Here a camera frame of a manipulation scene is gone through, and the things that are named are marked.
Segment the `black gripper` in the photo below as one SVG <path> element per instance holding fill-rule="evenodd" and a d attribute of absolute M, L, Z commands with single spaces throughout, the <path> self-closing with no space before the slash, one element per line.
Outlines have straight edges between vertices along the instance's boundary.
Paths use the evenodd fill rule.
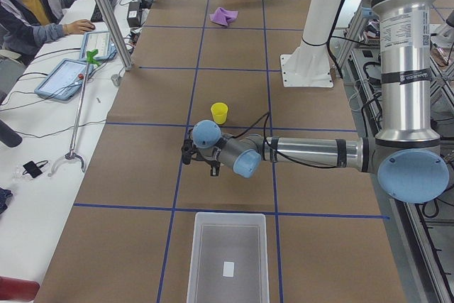
<path fill-rule="evenodd" d="M 210 176 L 211 177 L 218 177 L 220 174 L 220 162 L 213 159 L 211 156 L 206 156 L 202 155 L 200 152 L 198 152 L 198 155 L 200 156 L 201 160 L 207 163 L 210 166 Z"/>

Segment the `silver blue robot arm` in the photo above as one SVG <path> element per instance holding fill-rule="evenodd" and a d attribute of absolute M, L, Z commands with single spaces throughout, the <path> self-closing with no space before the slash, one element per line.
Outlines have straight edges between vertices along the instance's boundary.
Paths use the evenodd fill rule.
<path fill-rule="evenodd" d="M 279 55 L 297 46 L 311 0 L 196 0 L 205 15 L 194 29 L 194 85 L 189 125 L 210 117 L 210 106 L 226 102 L 226 130 L 261 133 L 260 116 L 270 112 L 268 136 L 358 138 L 348 104 L 349 88 L 335 78 L 329 88 L 284 87 Z M 231 28 L 206 15 L 218 6 L 239 10 Z M 353 168 L 323 170 L 292 162 L 262 162 L 250 178 L 222 167 L 184 166 L 180 209 L 379 214 L 370 176 Z"/>

